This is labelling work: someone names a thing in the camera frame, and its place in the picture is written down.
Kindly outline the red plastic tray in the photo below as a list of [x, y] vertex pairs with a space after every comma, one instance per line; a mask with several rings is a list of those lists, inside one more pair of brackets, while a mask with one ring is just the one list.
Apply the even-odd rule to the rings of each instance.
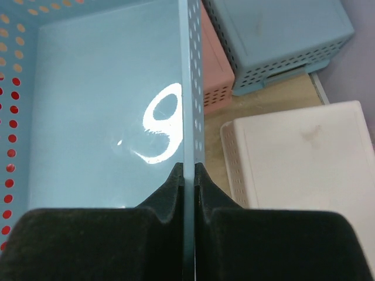
[[19, 113], [21, 79], [10, 75], [1, 78], [1, 253], [4, 252], [16, 218], [16, 129]]

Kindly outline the light blue perforated basket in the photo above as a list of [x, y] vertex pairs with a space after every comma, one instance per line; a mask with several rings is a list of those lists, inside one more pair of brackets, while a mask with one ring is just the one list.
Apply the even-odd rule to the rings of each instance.
[[340, 1], [203, 1], [235, 80], [233, 95], [325, 68], [354, 35]]

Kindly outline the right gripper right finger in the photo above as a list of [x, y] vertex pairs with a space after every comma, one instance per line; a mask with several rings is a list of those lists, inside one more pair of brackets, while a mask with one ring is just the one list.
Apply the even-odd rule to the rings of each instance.
[[345, 217], [245, 209], [195, 166], [197, 280], [372, 280]]

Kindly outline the pink perforated basket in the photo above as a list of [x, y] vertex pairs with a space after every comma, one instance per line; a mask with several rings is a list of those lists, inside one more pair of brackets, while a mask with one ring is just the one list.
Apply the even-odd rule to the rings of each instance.
[[204, 6], [201, 6], [203, 105], [209, 114], [230, 105], [234, 73]]

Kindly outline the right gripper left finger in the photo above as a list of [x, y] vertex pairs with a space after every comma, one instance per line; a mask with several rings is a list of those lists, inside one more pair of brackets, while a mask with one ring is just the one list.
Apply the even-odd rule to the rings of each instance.
[[181, 280], [183, 164], [134, 208], [37, 209], [16, 223], [2, 280]]

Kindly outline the white perforated basket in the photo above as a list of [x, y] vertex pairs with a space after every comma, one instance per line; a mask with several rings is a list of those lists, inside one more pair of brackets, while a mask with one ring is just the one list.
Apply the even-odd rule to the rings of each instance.
[[358, 101], [237, 118], [220, 137], [238, 205], [339, 213], [374, 267], [374, 149]]

